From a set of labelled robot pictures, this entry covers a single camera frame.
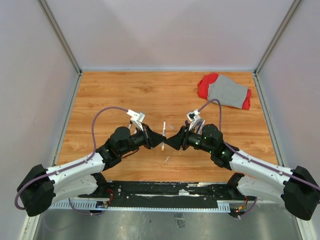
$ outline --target white bracket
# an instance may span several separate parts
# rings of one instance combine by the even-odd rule
[[[198,109],[196,109],[194,111],[189,112],[186,116],[189,119],[189,121],[191,122],[190,126],[189,126],[189,131],[191,131],[201,121],[200,112],[198,112]]]
[[[128,112],[126,113],[128,114],[129,116],[131,116],[131,119],[130,121],[133,123],[133,125],[143,131],[144,128],[142,127],[142,121],[145,119],[145,114],[143,112],[135,112],[135,111],[132,111],[132,110],[128,110]]]

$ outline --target red fabric trim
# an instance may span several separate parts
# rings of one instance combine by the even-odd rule
[[[203,79],[198,83],[198,95],[200,98],[208,99],[208,89],[209,84],[213,84],[219,74],[217,73],[210,73],[208,75],[204,75]],[[250,97],[252,96],[251,89],[248,88],[248,92],[246,94],[245,100],[242,104],[242,109],[249,110],[251,106]]]

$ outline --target small white object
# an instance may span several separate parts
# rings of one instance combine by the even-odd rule
[[[163,121],[163,129],[162,129],[162,136],[166,136],[166,120]],[[161,151],[163,151],[165,149],[165,142],[162,142],[161,145]]]
[[[189,126],[189,131],[191,131],[201,121],[200,112],[198,112],[198,109],[196,109],[194,111],[189,112],[186,116],[189,119],[189,121],[191,122],[190,126]]]

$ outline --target metal corner post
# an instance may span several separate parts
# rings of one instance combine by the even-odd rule
[[[56,34],[56,36],[58,38],[58,40],[60,41],[60,43],[61,43],[66,55],[70,59],[74,69],[76,70],[76,72],[78,74],[81,74],[82,70],[81,70],[81,68],[80,68],[75,56],[73,55],[73,53],[72,53],[72,51],[71,51],[71,49],[70,49],[70,47],[69,47],[64,35],[63,35],[63,33],[62,33],[62,31],[61,31],[61,29],[60,29],[60,27],[59,27],[54,15],[53,15],[53,13],[52,13],[52,11],[51,11],[47,1],[46,0],[37,0],[37,1],[39,3],[40,7],[42,8],[45,16],[47,17],[47,19],[48,19],[53,31],[55,32],[55,34]]]
[[[281,22],[279,28],[277,29],[275,35],[273,36],[269,46],[267,47],[266,51],[264,52],[263,57],[261,58],[260,62],[258,63],[258,65],[254,71],[255,74],[258,74],[261,71],[262,67],[264,66],[265,62],[269,58],[271,52],[275,48],[277,42],[279,41],[280,37],[284,33],[285,29],[287,28],[288,24],[290,23],[291,19],[293,18],[293,16],[297,12],[299,6],[301,5],[301,3],[303,1],[304,0],[294,0],[293,3],[291,4],[283,21]]]

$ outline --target metal frame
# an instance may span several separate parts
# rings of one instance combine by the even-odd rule
[[[272,145],[273,145],[273,149],[274,149],[274,152],[275,152],[275,156],[276,156],[276,159],[278,161],[278,163],[281,165],[281,166],[284,166],[284,161],[283,161],[283,157],[282,157],[282,154],[281,152],[281,147],[279,145],[279,137],[277,136],[276,134],[276,131],[274,129],[274,124],[273,124],[273,120],[271,118],[271,113],[269,111],[269,106],[268,106],[268,103],[266,101],[266,98],[265,98],[265,93],[264,93],[264,90],[262,88],[262,86],[260,85],[260,79],[259,79],[259,76],[255,73],[252,73],[252,76],[253,76],[253,81],[254,81],[254,84],[255,84],[255,87],[256,87],[256,90],[257,90],[257,93],[258,93],[258,97],[259,97],[259,100],[260,100],[260,105],[261,105],[261,108],[262,108],[262,111],[263,111],[263,114],[264,114],[264,119],[265,119],[265,122],[266,122],[266,126],[269,130],[269,135],[270,135],[270,138],[271,138],[271,142],[272,142]]]
[[[45,16],[47,17],[48,22],[50,23],[53,31],[55,32],[58,40],[60,41],[62,48],[64,49],[66,55],[68,56],[70,62],[72,63],[75,71],[78,73],[78,77],[77,77],[77,80],[76,80],[76,83],[75,83],[75,86],[73,89],[73,93],[72,93],[72,96],[69,101],[69,107],[68,107],[68,110],[67,110],[67,113],[65,116],[65,122],[63,124],[62,130],[61,130],[61,135],[60,135],[59,141],[57,143],[56,152],[55,152],[55,155],[53,158],[52,164],[55,165],[58,161],[58,157],[59,157],[59,154],[61,151],[62,143],[63,143],[64,137],[66,134],[67,126],[68,126],[71,112],[72,112],[72,109],[73,109],[73,106],[75,103],[75,99],[76,99],[78,88],[79,88],[79,85],[81,82],[83,71],[82,71],[81,67],[79,66],[74,54],[72,53],[72,51],[71,51],[71,49],[70,49],[70,47],[69,47],[69,45],[63,35],[47,1],[46,0],[37,0],[37,1],[40,5],[41,9],[43,10]],[[283,151],[281,149],[281,146],[279,145],[279,141],[278,141],[279,138],[278,138],[276,131],[274,129],[273,120],[272,120],[272,117],[271,117],[271,114],[269,111],[268,103],[266,102],[266,98],[265,98],[265,92],[264,92],[262,86],[260,85],[261,80],[259,78],[259,72],[263,68],[266,61],[268,60],[270,54],[274,50],[276,44],[278,43],[279,39],[281,38],[282,34],[284,33],[285,29],[289,25],[291,19],[293,18],[293,16],[295,15],[297,10],[299,9],[302,2],[303,2],[303,0],[294,0],[292,2],[292,5],[290,6],[286,16],[284,17],[279,28],[277,29],[274,37],[272,38],[269,46],[267,47],[267,49],[265,51],[263,57],[259,61],[257,68],[252,72],[253,80],[254,80],[254,83],[255,83],[255,86],[257,89],[258,97],[260,100],[262,111],[264,113],[266,125],[269,130],[269,134],[270,134],[270,138],[271,138],[271,141],[273,144],[273,148],[274,148],[277,160],[278,160],[279,164],[282,166],[284,166],[284,164],[285,164],[285,162],[283,161],[283,156],[282,156]],[[25,219],[25,222],[24,222],[19,239],[20,240],[33,239],[38,221],[39,221],[39,216],[36,216],[36,217],[28,217],[27,216]],[[313,227],[311,221],[303,221],[303,220],[297,219],[297,223],[298,223],[301,235],[304,240],[317,239],[317,235],[315,233],[315,230],[314,230],[314,227]]]
[[[274,37],[272,38],[269,46],[267,47],[266,51],[263,54],[263,57],[261,58],[259,64],[257,65],[254,73],[258,74],[262,67],[264,66],[265,62],[267,61],[267,59],[269,58],[271,52],[274,50],[277,42],[279,41],[280,37],[282,36],[282,34],[284,33],[285,29],[287,28],[289,22],[291,21],[291,19],[293,18],[293,16],[295,15],[295,13],[297,12],[298,8],[300,7],[301,3],[304,0],[294,0],[293,3],[291,4],[288,12],[286,13],[283,21],[281,22],[279,28],[277,29]]]
[[[37,0],[37,1],[40,4],[40,7],[42,8],[44,15],[47,17],[54,33],[56,34],[56,36],[58,38],[58,40],[60,41],[66,55],[70,59],[74,69],[76,70],[76,72],[78,74],[81,74],[82,70],[81,70],[79,64],[77,63],[77,60],[76,60],[75,56],[73,55],[64,35],[62,34],[60,27],[59,27],[54,15],[53,15],[51,9],[50,9],[47,1],[46,0]]]
[[[75,105],[76,96],[77,96],[77,93],[78,93],[78,89],[79,89],[79,86],[80,86],[80,82],[81,82],[82,76],[83,76],[82,72],[78,74],[78,77],[76,79],[76,83],[75,83],[73,91],[72,91],[72,96],[71,96],[69,104],[68,104],[68,110],[67,110],[66,115],[64,117],[65,120],[64,120],[64,123],[63,123],[61,134],[60,134],[60,137],[59,137],[59,140],[58,140],[58,143],[57,143],[57,147],[56,147],[56,151],[55,151],[55,154],[54,154],[53,163],[52,163],[53,166],[56,165],[57,162],[58,162],[58,158],[59,158],[60,151],[61,151],[61,148],[62,148],[62,143],[64,142],[64,139],[65,139],[67,127],[68,127],[69,120],[70,120],[70,117],[71,117],[72,109],[74,108],[74,105]]]

